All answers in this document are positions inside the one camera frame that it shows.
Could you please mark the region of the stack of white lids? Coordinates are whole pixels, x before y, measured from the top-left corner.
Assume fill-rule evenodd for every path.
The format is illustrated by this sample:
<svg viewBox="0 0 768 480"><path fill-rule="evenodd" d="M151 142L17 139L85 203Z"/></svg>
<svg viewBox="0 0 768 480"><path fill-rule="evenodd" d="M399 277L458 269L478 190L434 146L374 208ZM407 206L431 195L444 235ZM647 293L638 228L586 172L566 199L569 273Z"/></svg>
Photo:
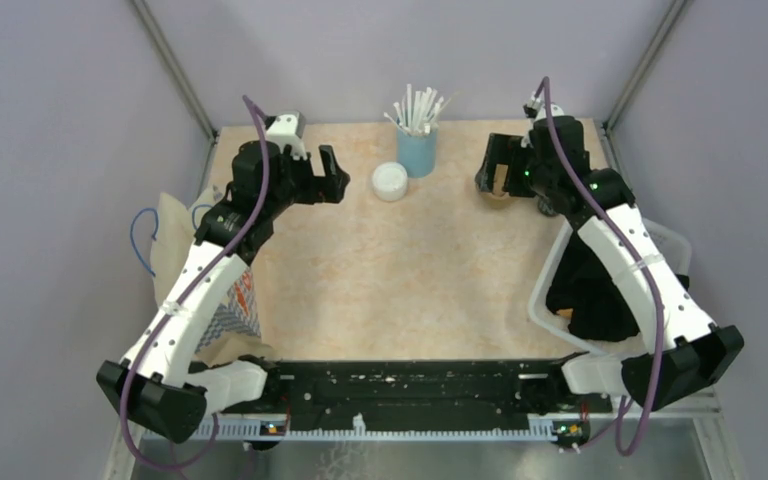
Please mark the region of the stack of white lids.
<svg viewBox="0 0 768 480"><path fill-rule="evenodd" d="M402 199L408 191L408 174L398 162L386 162L378 165L371 175L374 195L385 202Z"/></svg>

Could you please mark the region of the stack of black cups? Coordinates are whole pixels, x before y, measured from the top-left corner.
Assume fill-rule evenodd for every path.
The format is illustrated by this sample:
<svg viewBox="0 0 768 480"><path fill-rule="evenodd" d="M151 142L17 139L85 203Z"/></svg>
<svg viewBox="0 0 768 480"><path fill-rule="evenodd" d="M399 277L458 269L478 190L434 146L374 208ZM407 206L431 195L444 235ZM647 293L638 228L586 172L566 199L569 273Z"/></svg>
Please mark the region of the stack of black cups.
<svg viewBox="0 0 768 480"><path fill-rule="evenodd" d="M559 215L559 213L554 209L552 202L543 196L537 196L537 208L542 215L549 218L554 218Z"/></svg>

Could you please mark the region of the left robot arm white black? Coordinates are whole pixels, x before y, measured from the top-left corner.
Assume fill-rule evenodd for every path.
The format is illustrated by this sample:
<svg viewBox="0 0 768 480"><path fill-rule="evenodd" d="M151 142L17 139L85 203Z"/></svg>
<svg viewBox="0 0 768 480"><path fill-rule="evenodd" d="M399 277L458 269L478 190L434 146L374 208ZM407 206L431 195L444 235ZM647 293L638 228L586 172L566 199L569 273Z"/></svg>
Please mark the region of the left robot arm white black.
<svg viewBox="0 0 768 480"><path fill-rule="evenodd" d="M202 216L187 259L151 325L96 381L120 416L180 444L203 418L246 403L257 413L279 404L280 386L252 355L193 373L190 365L213 315L294 204L340 203L350 182L334 149L322 145L323 175L289 147L240 146L224 197Z"/></svg>

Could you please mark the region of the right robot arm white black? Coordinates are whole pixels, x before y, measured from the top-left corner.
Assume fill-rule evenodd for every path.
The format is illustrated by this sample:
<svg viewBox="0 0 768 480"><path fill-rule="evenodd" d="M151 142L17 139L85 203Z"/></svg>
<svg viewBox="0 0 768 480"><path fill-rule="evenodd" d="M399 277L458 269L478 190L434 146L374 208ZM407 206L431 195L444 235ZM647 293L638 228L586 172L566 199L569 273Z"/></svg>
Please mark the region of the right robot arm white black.
<svg viewBox="0 0 768 480"><path fill-rule="evenodd" d="M693 301L620 174L591 168L582 123L546 117L524 136L490 134L476 175L480 190L491 190L500 165L508 194L548 201L595 255L647 349L625 358L589 351L566 361L546 385L549 404L572 412L587 394L600 393L659 410L715 385L743 349L743 336L734 326L719 327Z"/></svg>

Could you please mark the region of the brown pulp cup carrier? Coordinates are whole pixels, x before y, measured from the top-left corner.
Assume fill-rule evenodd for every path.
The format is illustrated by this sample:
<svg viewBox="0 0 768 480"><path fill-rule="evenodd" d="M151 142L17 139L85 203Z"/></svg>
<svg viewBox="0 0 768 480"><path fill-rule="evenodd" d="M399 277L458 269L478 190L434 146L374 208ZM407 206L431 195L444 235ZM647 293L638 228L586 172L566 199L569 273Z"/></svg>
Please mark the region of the brown pulp cup carrier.
<svg viewBox="0 0 768 480"><path fill-rule="evenodd" d="M504 209L514 203L515 199L504 190L507 173L508 167L506 165L497 165L491 190L487 192L479 192L482 201L489 208Z"/></svg>

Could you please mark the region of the blue straw holder cup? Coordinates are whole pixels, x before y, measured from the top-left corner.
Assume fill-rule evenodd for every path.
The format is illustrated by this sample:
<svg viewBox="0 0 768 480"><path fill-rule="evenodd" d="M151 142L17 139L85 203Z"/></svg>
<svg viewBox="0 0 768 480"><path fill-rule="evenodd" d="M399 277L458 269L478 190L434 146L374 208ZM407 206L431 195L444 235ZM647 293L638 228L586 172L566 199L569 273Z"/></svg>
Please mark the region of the blue straw holder cup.
<svg viewBox="0 0 768 480"><path fill-rule="evenodd" d="M435 169L438 132L432 129L428 135L408 135L397 131L397 162L409 178L428 176Z"/></svg>

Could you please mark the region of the bundle of white straws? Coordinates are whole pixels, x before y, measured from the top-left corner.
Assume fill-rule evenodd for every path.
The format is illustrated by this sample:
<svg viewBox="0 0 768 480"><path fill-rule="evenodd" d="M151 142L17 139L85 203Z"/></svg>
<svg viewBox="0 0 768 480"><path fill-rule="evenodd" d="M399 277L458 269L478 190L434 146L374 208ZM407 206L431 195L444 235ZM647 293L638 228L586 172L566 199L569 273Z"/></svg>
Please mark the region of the bundle of white straws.
<svg viewBox="0 0 768 480"><path fill-rule="evenodd" d="M442 113L455 97L455 94L446 97L432 87L415 88L408 83L402 98L392 104L393 112L385 111L383 117L399 133L427 137L438 129Z"/></svg>

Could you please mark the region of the black cloth in basket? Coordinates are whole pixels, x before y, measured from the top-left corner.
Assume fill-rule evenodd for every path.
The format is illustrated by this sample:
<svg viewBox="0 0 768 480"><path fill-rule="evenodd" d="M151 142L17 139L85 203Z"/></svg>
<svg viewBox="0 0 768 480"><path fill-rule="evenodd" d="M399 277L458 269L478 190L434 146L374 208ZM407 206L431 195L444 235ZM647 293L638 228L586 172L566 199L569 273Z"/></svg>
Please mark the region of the black cloth in basket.
<svg viewBox="0 0 768 480"><path fill-rule="evenodd" d="M555 259L536 298L542 309L537 321L553 335L585 351L597 342L655 338L656 319L638 324L612 276L577 232L567 233Z"/></svg>

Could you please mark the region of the white plastic basket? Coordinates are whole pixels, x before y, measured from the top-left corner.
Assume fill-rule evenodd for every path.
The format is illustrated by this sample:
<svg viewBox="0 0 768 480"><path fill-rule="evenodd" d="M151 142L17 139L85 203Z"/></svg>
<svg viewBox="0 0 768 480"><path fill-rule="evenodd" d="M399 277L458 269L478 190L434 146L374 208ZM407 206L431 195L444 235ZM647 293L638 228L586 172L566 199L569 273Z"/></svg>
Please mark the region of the white plastic basket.
<svg viewBox="0 0 768 480"><path fill-rule="evenodd" d="M563 222L528 304L529 318L578 351L638 350L639 329L611 276Z"/></svg>

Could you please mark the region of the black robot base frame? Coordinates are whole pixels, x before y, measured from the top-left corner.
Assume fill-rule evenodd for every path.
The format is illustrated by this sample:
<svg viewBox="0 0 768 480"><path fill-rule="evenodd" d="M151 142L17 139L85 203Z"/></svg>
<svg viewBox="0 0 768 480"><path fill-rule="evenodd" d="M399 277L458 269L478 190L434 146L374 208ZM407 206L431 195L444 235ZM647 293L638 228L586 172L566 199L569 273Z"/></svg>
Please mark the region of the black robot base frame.
<svg viewBox="0 0 768 480"><path fill-rule="evenodd" d="M532 415L610 413L609 399L572 393L560 360L280 361L260 398L226 414L287 414L293 431L525 430Z"/></svg>

